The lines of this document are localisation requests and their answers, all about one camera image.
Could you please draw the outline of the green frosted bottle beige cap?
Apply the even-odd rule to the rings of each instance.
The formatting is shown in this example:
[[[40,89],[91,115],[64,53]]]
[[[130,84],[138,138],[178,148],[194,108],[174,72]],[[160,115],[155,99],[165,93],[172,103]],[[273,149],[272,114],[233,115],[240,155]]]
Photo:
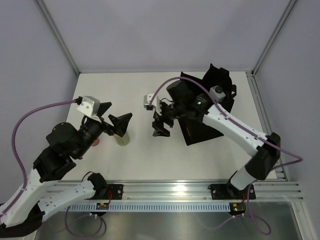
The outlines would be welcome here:
[[[116,143],[121,147],[128,145],[130,142],[130,136],[127,131],[125,132],[125,134],[122,137],[115,134],[114,139],[115,139]]]

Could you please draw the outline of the orange spray bottle blue top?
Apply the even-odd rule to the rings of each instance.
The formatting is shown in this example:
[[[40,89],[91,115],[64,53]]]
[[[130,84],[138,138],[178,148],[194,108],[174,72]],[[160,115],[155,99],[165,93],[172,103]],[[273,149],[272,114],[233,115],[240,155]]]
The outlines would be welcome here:
[[[92,143],[92,147],[95,147],[95,146],[97,146],[98,144],[100,143],[100,139],[99,138],[97,138],[93,143]]]

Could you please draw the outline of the white bottle grey cap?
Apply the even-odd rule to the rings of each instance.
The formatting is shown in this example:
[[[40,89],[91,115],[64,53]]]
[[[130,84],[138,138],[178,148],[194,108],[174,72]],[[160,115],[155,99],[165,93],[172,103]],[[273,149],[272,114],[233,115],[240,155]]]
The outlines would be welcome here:
[[[218,85],[211,87],[209,93],[217,103],[221,103],[226,98],[223,88]]]

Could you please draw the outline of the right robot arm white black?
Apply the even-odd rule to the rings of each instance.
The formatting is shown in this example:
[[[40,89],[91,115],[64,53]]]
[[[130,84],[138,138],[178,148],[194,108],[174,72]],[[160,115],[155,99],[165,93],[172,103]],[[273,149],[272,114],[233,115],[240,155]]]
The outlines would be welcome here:
[[[222,133],[238,144],[249,156],[250,160],[237,170],[226,183],[213,183],[208,188],[214,200],[240,200],[249,197],[251,184],[264,181],[274,170],[280,158],[281,138],[276,133],[267,135],[250,128],[220,104],[226,98],[222,92],[216,92],[218,86],[206,90],[201,84],[195,85],[202,89],[197,94],[189,89],[187,77],[174,77],[168,86],[172,100],[167,104],[159,99],[156,93],[144,97],[144,108],[153,111],[153,136],[169,137],[170,132],[164,124],[172,127],[175,119],[186,118],[195,120]]]

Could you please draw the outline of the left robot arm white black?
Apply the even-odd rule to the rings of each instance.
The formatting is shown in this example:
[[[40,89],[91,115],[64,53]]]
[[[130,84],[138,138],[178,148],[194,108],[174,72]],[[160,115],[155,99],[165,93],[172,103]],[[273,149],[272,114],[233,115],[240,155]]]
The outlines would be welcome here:
[[[49,187],[76,167],[74,161],[82,159],[101,134],[123,137],[133,116],[132,113],[118,117],[110,114],[111,123],[107,123],[102,116],[111,107],[111,102],[88,103],[79,98],[72,103],[80,108],[93,108],[93,113],[83,115],[79,129],[71,123],[61,122],[46,136],[49,146],[34,161],[30,173],[22,170],[23,184],[0,206],[1,238],[25,237],[38,230],[51,216],[79,201],[113,198],[116,189],[108,185],[100,173],[94,172],[75,187],[43,197]]]

